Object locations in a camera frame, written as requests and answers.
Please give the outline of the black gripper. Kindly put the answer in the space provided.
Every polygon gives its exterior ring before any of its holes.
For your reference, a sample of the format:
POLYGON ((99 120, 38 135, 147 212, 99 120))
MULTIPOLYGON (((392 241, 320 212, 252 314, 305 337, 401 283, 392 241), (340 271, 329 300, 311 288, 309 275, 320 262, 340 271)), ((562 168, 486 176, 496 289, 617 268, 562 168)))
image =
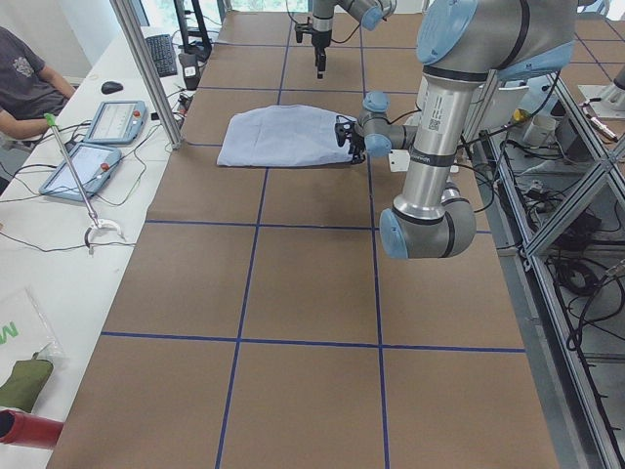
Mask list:
POLYGON ((366 159, 366 148, 364 140, 358 134, 351 134, 348 137, 350 143, 348 154, 352 157, 351 164, 360 164, 366 159))
POLYGON ((315 52, 316 77, 322 79, 326 70, 326 49, 330 46, 332 30, 313 30, 312 45, 315 52))

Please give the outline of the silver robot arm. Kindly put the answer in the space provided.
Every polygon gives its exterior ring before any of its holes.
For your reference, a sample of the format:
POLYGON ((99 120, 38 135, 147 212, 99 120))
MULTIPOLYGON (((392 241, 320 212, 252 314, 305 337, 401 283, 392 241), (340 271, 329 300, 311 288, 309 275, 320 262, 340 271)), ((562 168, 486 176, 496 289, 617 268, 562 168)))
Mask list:
POLYGON ((405 149, 402 192, 380 215, 380 237, 396 259, 447 258, 477 231, 470 202, 450 169, 476 89, 490 71, 504 81, 558 71, 571 60, 575 1, 435 1, 424 16, 416 55, 426 81, 416 126, 392 125, 383 93, 366 95, 352 142, 369 157, 405 149))
POLYGON ((296 39, 300 41, 303 35, 309 34, 314 47, 314 64, 316 77, 321 79, 326 70, 326 49, 332 41, 333 21, 336 8, 357 21, 357 27, 364 27, 371 31, 396 10, 394 0, 353 0, 332 1, 317 0, 312 2, 312 17, 304 25, 298 26, 296 39))

